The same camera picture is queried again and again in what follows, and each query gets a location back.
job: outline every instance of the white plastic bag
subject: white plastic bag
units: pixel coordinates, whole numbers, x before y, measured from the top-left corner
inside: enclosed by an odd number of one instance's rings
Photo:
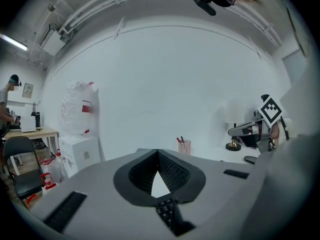
[[[92,125],[94,83],[74,81],[66,85],[62,102],[62,124],[71,135],[90,132]]]
[[[61,166],[59,163],[59,159],[60,159],[60,157],[57,156],[52,161],[52,165],[50,168],[50,175],[51,175],[51,178],[53,179],[53,182],[55,182],[55,183],[62,182]]]
[[[61,157],[60,149],[58,149],[55,159],[51,163],[50,175],[55,183],[62,183],[68,179],[64,162]]]

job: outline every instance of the ceiling light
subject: ceiling light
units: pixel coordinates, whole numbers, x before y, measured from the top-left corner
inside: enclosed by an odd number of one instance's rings
[[[7,42],[15,45],[15,46],[18,46],[19,48],[21,48],[22,50],[28,50],[28,47],[26,47],[24,44],[20,43],[20,42],[17,42],[15,40],[13,40],[12,38],[4,35],[4,34],[1,34],[0,33],[0,38],[2,38],[3,40],[6,40]]]

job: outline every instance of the pen holder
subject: pen holder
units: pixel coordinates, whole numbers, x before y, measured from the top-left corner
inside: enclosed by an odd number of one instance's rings
[[[191,152],[191,141],[185,139],[184,143],[178,143],[178,152],[186,155],[190,155]]]

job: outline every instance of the black folding chair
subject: black folding chair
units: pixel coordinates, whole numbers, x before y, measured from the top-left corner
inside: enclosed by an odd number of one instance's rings
[[[17,175],[14,178],[12,177],[11,173],[9,173],[9,175],[10,175],[11,181],[13,182],[16,195],[21,200],[23,205],[26,206],[25,203],[23,202],[23,199],[26,199],[27,197],[41,191],[41,187],[44,186],[40,178],[43,172],[41,170],[41,167],[36,155],[34,144],[27,137],[12,137],[12,138],[9,138],[4,143],[3,155],[5,158],[5,164],[7,166],[8,166],[7,160],[11,156],[24,154],[24,153],[34,154],[36,163],[38,165],[38,169],[34,169],[26,173]]]

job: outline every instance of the black slot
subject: black slot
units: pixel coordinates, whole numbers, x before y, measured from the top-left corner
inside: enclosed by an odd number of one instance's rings
[[[240,178],[240,179],[244,179],[244,180],[247,179],[249,176],[249,173],[237,171],[237,170],[230,170],[230,169],[225,170],[223,173],[230,175],[230,176]]]
[[[72,192],[44,221],[53,230],[61,233],[70,222],[87,195]]]

